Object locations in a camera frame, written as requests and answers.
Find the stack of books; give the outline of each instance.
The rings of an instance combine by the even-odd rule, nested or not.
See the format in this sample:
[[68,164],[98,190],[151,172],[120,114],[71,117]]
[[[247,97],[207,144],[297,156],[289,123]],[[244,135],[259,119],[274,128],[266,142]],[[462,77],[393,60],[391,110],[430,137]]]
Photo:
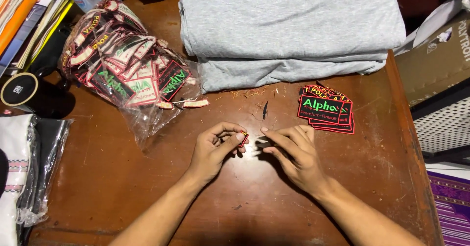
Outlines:
[[0,0],[0,76],[28,69],[73,0]]

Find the fingernail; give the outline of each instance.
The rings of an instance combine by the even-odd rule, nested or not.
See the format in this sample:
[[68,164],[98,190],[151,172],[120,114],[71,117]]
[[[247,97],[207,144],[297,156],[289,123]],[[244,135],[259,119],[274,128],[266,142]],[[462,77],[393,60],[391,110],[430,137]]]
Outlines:
[[239,132],[239,133],[236,134],[236,138],[237,138],[237,140],[239,140],[239,141],[243,140],[244,137],[245,137],[245,135],[243,135],[243,133],[241,133],[241,132]]

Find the hand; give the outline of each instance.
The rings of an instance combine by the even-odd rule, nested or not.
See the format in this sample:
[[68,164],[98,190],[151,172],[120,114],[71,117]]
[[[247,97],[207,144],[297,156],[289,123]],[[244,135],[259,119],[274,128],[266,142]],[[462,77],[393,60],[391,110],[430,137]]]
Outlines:
[[297,125],[277,131],[261,128],[261,132],[279,146],[267,147],[264,153],[276,157],[289,179],[313,197],[329,189],[329,177],[323,172],[314,146],[314,128]]
[[247,132],[238,124],[221,122],[199,134],[187,173],[206,185],[219,173],[227,154],[245,153],[245,147],[238,147],[245,138],[242,131]]

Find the black mug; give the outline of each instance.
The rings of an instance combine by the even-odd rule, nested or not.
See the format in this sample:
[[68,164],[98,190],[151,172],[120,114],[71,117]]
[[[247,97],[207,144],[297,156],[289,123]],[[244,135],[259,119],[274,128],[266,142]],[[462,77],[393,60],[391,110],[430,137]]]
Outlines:
[[62,75],[62,80],[56,85],[43,79],[54,70],[55,68],[43,67],[34,75],[21,73],[12,76],[1,90],[3,104],[34,113],[41,118],[66,117],[75,106],[75,97],[68,91],[71,82]]

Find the mug rim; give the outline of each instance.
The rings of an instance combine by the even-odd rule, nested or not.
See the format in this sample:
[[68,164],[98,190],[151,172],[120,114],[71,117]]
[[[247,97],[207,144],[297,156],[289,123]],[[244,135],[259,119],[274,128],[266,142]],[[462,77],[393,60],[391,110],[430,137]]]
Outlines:
[[[34,79],[34,81],[36,82],[36,85],[34,86],[34,91],[31,93],[31,95],[23,100],[22,102],[20,103],[17,103],[17,104],[9,104],[5,101],[5,99],[3,99],[3,91],[5,90],[5,87],[7,87],[7,85],[12,81],[14,80],[16,77],[18,76],[21,76],[21,75],[29,75],[29,76],[32,76],[32,78]],[[22,105],[26,102],[28,102],[35,94],[36,94],[36,91],[38,90],[38,78],[36,77],[36,75],[33,75],[31,73],[20,73],[20,74],[16,74],[16,75],[13,75],[4,85],[3,87],[1,88],[1,92],[0,92],[0,98],[1,98],[1,101],[3,102],[3,104],[7,105],[7,106],[18,106],[18,105]]]

